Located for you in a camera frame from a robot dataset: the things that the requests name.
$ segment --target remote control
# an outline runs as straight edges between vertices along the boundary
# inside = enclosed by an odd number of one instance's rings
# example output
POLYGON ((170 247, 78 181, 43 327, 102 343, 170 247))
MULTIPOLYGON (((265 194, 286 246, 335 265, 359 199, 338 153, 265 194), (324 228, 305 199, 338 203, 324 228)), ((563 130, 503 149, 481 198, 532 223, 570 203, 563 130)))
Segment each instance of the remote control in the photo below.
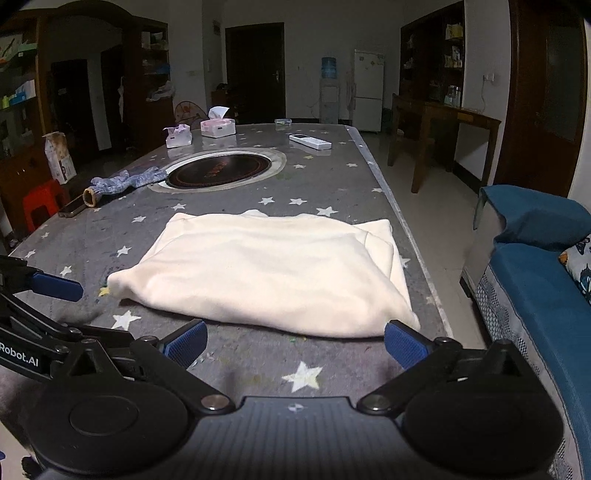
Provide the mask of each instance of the remote control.
POLYGON ((290 140, 301 143, 306 147, 314 148, 315 150, 328 150, 332 148, 332 144, 320 138, 308 137, 308 135, 290 135, 290 140))

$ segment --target white tissue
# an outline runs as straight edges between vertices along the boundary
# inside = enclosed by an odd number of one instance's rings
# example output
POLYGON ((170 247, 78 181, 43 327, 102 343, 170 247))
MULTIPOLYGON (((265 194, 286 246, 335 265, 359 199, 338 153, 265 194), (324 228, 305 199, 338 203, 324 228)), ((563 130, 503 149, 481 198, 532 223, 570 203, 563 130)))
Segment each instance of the white tissue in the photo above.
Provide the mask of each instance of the white tissue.
POLYGON ((224 115, 230 110, 227 106, 214 106, 209 110, 209 118, 214 120, 216 118, 223 118, 224 115))

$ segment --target metal screw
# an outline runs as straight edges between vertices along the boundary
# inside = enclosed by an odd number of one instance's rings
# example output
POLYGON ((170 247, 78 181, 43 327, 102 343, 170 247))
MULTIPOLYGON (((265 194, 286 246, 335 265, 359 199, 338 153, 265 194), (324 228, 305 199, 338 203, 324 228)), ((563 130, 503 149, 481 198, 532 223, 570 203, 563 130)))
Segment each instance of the metal screw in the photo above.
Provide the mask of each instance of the metal screw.
POLYGON ((230 399, 225 395, 208 395, 201 399, 201 405, 206 409, 216 411, 226 408, 230 404, 230 399))
POLYGON ((155 337, 154 335, 145 335, 139 337, 138 340, 141 340, 142 342, 158 342, 158 337, 155 337))
POLYGON ((437 337, 435 340, 433 340, 433 342, 438 346, 442 346, 444 343, 457 343, 461 346, 460 342, 449 337, 437 337))
POLYGON ((368 395, 363 399, 363 406, 373 411, 388 410, 391 406, 389 399, 383 395, 368 395))

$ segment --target door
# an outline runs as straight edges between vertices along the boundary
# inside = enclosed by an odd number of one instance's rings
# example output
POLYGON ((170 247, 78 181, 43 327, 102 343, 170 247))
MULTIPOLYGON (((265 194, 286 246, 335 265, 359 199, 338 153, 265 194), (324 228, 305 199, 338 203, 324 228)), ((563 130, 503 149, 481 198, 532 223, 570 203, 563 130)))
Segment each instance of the door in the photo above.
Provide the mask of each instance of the door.
POLYGON ((285 117, 283 23, 227 28, 226 67, 237 123, 285 117))
POLYGON ((355 51, 355 96, 384 97, 384 55, 355 51))
POLYGON ((495 183, 568 196, 587 99, 584 25, 561 2, 511 0, 509 108, 495 183))
POLYGON ((123 45, 116 45, 100 53, 100 69, 111 147, 116 152, 123 152, 125 151, 125 133, 122 111, 119 110, 121 98, 119 89, 125 76, 123 45))
POLYGON ((356 98, 353 126, 360 131, 379 132, 382 129, 382 101, 375 98, 356 98))
POLYGON ((79 169, 99 154, 90 103, 87 62, 58 61, 51 64, 51 74, 57 125, 66 134, 70 155, 76 169, 79 169))

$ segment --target pink tissue box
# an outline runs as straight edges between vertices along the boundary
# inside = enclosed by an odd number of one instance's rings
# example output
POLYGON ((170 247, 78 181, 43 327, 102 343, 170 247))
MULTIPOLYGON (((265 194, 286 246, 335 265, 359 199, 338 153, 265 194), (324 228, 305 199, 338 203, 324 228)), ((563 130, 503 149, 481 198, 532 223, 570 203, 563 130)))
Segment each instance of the pink tissue box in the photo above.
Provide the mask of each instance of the pink tissue box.
POLYGON ((220 138, 236 134, 236 122, 230 118, 214 118, 201 122, 204 137, 220 138))

